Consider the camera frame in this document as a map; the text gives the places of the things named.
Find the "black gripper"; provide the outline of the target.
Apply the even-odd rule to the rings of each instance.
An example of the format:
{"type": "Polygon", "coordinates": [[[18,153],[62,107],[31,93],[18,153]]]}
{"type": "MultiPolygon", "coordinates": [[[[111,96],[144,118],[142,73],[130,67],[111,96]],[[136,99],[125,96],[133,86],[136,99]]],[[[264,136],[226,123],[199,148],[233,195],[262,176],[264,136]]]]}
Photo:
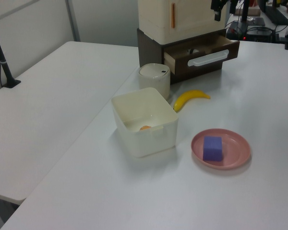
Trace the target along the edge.
{"type": "MultiPolygon", "coordinates": [[[[211,0],[211,8],[213,8],[215,14],[215,21],[221,20],[222,8],[227,4],[228,0],[211,0]]],[[[236,12],[236,6],[238,0],[230,0],[229,13],[234,14],[236,12]]]]}

